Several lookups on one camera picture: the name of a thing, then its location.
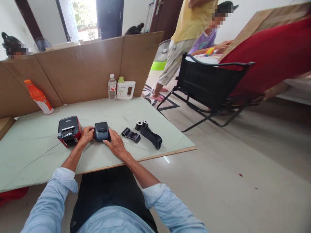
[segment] black pants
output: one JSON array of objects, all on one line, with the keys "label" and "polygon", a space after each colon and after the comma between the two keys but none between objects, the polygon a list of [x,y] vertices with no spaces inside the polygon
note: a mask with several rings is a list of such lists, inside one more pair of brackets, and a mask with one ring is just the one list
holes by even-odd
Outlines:
[{"label": "black pants", "polygon": [[144,195],[127,166],[82,176],[78,200],[70,222],[70,232],[76,233],[96,211],[111,205],[134,212],[157,232],[156,223],[145,207]]}]

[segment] hand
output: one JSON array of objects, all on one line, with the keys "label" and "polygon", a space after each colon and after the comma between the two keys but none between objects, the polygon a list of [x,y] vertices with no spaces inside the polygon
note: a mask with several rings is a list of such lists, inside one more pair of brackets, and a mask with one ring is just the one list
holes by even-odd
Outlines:
[{"label": "hand", "polygon": [[94,134],[94,127],[88,126],[83,129],[82,136],[79,140],[80,143],[86,145],[91,140],[93,140],[93,134]]},{"label": "hand", "polygon": [[132,159],[131,154],[124,148],[124,144],[120,135],[112,129],[109,129],[109,133],[111,137],[111,143],[107,140],[103,140],[103,143],[105,143],[111,152],[123,162],[125,162],[127,159]]},{"label": "hand", "polygon": [[229,45],[232,43],[233,40],[226,40],[218,45],[216,45],[215,49],[226,49],[229,47]]}]

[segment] light blue shirt sleeve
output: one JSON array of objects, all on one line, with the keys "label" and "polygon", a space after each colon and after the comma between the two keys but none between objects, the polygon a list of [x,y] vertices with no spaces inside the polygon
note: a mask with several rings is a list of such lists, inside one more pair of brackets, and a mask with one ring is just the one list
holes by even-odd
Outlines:
[{"label": "light blue shirt sleeve", "polygon": [[165,184],[143,189],[145,205],[154,207],[170,232],[208,232],[204,223]]},{"label": "light blue shirt sleeve", "polygon": [[24,225],[24,232],[61,232],[64,202],[69,190],[76,193],[75,173],[67,168],[57,168],[52,178],[32,208]]}]

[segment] white wall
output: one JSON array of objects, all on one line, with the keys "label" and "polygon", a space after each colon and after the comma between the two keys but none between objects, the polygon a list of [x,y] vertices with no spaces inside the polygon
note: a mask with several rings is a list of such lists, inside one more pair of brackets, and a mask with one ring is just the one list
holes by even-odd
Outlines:
[{"label": "white wall", "polygon": [[287,6],[289,4],[300,4],[309,2],[310,0],[231,0],[234,5],[239,7],[227,17],[223,25],[218,29],[215,44],[219,44],[225,40],[235,39],[240,31],[244,28],[252,16],[260,10]]},{"label": "white wall", "polygon": [[140,23],[146,24],[149,4],[153,1],[154,0],[124,0],[122,35],[132,26],[137,26]]},{"label": "white wall", "polygon": [[28,0],[42,36],[52,45],[67,42],[55,0]]},{"label": "white wall", "polygon": [[[14,0],[0,0],[0,33],[1,32],[16,37],[23,44],[27,45],[28,48],[34,48],[35,41]],[[3,39],[1,37],[0,61],[7,59],[6,51],[2,47],[2,43]]]}]

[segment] red fabric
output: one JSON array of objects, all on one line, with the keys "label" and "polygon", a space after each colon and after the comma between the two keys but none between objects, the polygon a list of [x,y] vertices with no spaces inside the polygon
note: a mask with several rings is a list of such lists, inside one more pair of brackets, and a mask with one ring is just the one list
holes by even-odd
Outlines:
[{"label": "red fabric", "polygon": [[256,64],[230,94],[263,93],[285,79],[311,71],[311,19],[258,32],[220,63]]},{"label": "red fabric", "polygon": [[25,187],[0,193],[0,206],[10,200],[17,200],[23,198],[27,194],[28,189],[29,187]]}]

